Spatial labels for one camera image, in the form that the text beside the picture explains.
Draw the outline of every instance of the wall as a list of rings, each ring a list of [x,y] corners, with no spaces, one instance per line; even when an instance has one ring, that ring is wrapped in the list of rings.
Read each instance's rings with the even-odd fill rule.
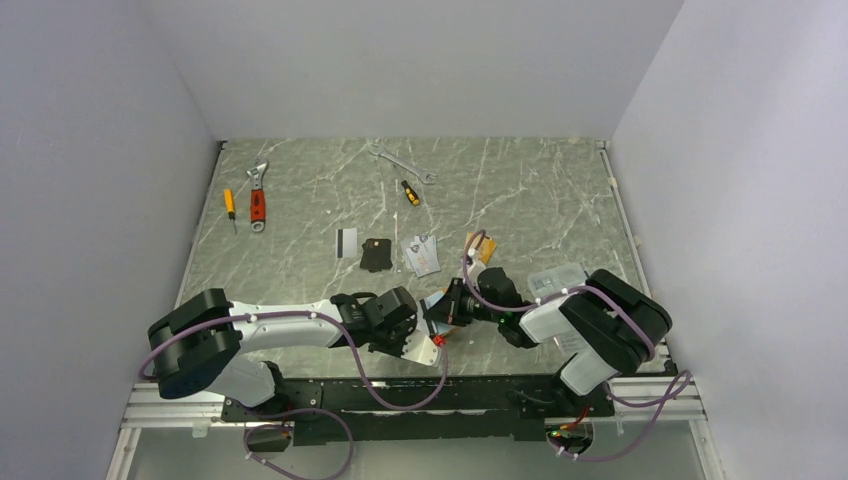
[[[848,4],[688,0],[613,137],[729,478],[845,478]]]
[[[682,0],[145,0],[216,137],[609,138]]]
[[[103,478],[215,143],[134,0],[0,18],[0,478]]]

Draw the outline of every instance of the marble tabletop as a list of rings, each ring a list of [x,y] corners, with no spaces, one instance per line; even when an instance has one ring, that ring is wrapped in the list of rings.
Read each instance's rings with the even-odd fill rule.
[[[371,155],[376,141],[436,172],[422,185],[385,159]],[[246,170],[267,158],[267,226],[250,230]],[[212,287],[255,304],[302,304],[336,293],[381,294],[402,285],[423,298],[458,275],[467,232],[485,228],[497,241],[490,266],[503,267],[528,295],[527,275],[565,262],[606,268],[638,288],[636,266],[607,173],[592,139],[558,138],[306,138],[232,140],[224,144],[211,201],[199,226],[182,300]],[[401,193],[406,179],[421,196],[413,207]],[[224,208],[235,194],[238,235]],[[394,268],[369,273],[359,255],[337,259],[336,230],[357,228],[367,238],[393,242]],[[397,241],[435,235],[442,271],[417,278],[401,259]],[[553,373],[564,359],[553,344],[515,349],[494,325],[477,323],[447,342],[452,375]],[[367,353],[369,376],[437,376],[431,367]],[[250,354],[272,360],[283,375],[355,377],[349,349],[271,349]]]

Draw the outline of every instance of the floor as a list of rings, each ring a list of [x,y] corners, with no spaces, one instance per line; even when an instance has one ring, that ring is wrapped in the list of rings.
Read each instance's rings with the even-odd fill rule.
[[[371,155],[376,141],[416,166],[436,172],[435,185]],[[268,221],[250,231],[246,170],[268,159],[264,177]],[[399,183],[410,182],[422,203],[411,206]],[[224,208],[235,193],[238,234]],[[497,242],[491,266],[503,267],[524,295],[526,277],[578,262],[606,268],[638,286],[608,174],[592,139],[386,138],[259,139],[224,145],[211,197],[199,226],[181,292],[183,301],[211,287],[230,300],[264,305],[311,303],[336,293],[383,293],[398,285],[423,298],[458,275],[467,232],[485,228]],[[359,256],[337,259],[336,230],[357,228],[393,242],[391,270],[369,273]],[[417,278],[400,259],[398,240],[435,235],[442,270]],[[451,375],[551,373],[564,362],[553,344],[518,350],[493,325],[466,327],[448,342]],[[251,354],[277,362],[287,377],[354,377],[347,349],[271,349]],[[433,368],[364,353],[374,377],[436,376]],[[662,371],[661,361],[642,371]]]

